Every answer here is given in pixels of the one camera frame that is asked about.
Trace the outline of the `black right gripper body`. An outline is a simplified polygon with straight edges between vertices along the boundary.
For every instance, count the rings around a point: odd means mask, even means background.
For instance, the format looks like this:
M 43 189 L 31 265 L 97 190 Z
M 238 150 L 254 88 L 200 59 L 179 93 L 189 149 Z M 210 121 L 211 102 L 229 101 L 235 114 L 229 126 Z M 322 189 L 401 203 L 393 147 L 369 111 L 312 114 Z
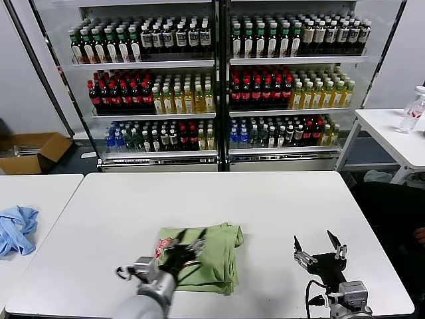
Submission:
M 342 283 L 346 282 L 343 271 L 347 266 L 346 259 L 336 259 L 335 253 L 323 253 L 312 256 L 315 261 L 308 264 L 309 274 L 320 277 L 322 283 Z

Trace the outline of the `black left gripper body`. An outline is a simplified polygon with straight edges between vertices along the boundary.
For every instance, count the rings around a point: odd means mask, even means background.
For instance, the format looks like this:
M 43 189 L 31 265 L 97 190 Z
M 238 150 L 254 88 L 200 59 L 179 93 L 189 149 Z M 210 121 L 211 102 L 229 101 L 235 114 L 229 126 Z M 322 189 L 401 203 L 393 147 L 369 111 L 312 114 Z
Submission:
M 189 245 L 185 249 L 164 249 L 164 259 L 159 265 L 159 270 L 167 272 L 172 276 L 179 276 L 185 268 L 186 263 L 193 262 L 198 255 L 189 250 Z

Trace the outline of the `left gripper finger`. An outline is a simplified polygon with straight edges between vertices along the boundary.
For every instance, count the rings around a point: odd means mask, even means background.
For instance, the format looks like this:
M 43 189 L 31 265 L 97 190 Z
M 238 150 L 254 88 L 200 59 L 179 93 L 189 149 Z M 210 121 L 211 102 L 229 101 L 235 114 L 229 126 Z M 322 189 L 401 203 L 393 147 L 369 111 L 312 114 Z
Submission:
M 199 236 L 189 245 L 189 250 L 195 255 L 200 255 L 206 245 L 206 234 L 208 229 L 203 229 Z
M 183 239 L 185 237 L 185 234 L 187 232 L 187 229 L 183 229 L 180 231 L 177 236 L 169 243 L 170 249 L 185 249 L 187 247 L 186 244 L 183 244 Z

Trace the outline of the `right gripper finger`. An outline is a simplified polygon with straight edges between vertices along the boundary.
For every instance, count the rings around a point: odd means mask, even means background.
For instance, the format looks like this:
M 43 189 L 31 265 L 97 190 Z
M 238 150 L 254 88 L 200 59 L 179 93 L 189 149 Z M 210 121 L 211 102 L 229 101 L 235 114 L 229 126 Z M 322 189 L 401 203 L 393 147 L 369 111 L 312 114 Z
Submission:
M 327 230 L 327 235 L 335 249 L 335 259 L 345 260 L 347 254 L 347 245 L 343 245 L 338 237 L 334 235 L 330 230 Z
M 295 235 L 294 235 L 294 260 L 299 265 L 312 265 L 315 262 L 315 259 L 302 249 Z

